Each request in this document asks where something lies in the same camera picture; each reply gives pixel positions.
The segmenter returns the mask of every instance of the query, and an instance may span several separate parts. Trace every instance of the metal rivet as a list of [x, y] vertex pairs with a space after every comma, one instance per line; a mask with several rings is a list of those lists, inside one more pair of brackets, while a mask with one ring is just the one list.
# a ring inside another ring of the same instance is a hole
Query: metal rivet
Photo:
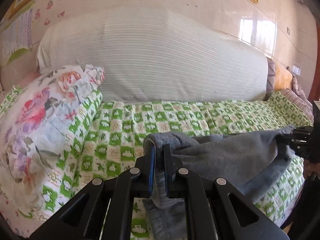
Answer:
[[179, 170], [178, 170], [178, 172], [180, 173], [180, 174], [182, 174], [182, 175], [186, 175], [186, 174], [188, 174], [188, 169], [186, 169], [186, 168], [180, 168]]
[[134, 168], [130, 169], [131, 174], [138, 174], [139, 172], [140, 172], [139, 168], [134, 167]]
[[102, 183], [102, 179], [100, 179], [100, 178], [95, 178], [92, 181], [92, 184], [95, 186], [100, 185], [101, 183]]
[[218, 178], [217, 179], [217, 183], [219, 185], [226, 185], [227, 184], [227, 181], [224, 179], [224, 178]]

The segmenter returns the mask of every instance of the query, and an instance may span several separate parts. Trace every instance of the tiled wall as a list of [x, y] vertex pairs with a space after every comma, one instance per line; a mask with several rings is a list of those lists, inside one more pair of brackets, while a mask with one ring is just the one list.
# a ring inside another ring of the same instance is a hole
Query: tiled wall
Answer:
[[46, 29], [62, 19], [118, 6], [167, 8], [239, 37], [281, 66], [299, 66], [301, 85], [309, 94], [316, 66], [316, 24], [298, 0], [259, 0], [258, 4], [249, 0], [36, 0], [32, 43], [38, 45]]

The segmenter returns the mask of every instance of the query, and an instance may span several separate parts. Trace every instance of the orange cushion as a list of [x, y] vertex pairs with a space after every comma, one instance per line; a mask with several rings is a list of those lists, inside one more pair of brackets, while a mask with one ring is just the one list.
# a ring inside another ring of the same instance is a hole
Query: orange cushion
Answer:
[[276, 65], [276, 83], [275, 91], [281, 89], [290, 89], [292, 88], [292, 74], [290, 71], [286, 70], [284, 67]]

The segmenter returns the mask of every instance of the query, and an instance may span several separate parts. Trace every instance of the person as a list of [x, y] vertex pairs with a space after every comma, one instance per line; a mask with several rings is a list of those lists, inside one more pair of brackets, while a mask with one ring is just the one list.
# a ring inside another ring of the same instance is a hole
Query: person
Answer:
[[307, 179], [313, 172], [320, 177], [320, 163], [311, 163], [307, 160], [303, 160], [303, 177]]

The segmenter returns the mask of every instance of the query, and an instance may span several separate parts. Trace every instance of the sofa backrest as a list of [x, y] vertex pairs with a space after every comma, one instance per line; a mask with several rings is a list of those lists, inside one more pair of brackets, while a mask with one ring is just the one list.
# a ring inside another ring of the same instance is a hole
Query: sofa backrest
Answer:
[[51, 26], [40, 71], [93, 64], [105, 69], [103, 101], [259, 100], [266, 57], [238, 39], [166, 9], [114, 8]]

